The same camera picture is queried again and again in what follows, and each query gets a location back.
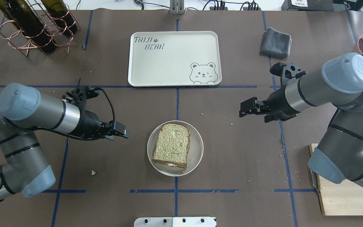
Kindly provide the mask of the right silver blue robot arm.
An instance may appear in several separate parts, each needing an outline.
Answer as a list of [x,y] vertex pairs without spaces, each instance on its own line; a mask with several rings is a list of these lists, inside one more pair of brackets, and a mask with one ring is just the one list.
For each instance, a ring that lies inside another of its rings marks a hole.
[[363,56],[346,53],[307,73],[278,62],[270,73],[281,87],[266,100],[241,102],[239,116],[264,115],[265,123],[287,121],[307,109],[331,103],[337,109],[307,165],[324,179],[345,179],[363,187]]

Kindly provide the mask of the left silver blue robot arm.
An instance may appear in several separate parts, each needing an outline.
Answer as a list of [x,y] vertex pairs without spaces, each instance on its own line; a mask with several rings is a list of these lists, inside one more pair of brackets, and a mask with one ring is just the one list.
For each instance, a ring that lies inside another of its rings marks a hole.
[[77,86],[61,99],[19,83],[7,85],[0,94],[0,148],[6,163],[0,165],[0,202],[21,193],[35,196],[56,182],[35,131],[44,130],[80,141],[129,138],[126,127],[115,119],[102,122],[86,110],[87,100],[104,89]]

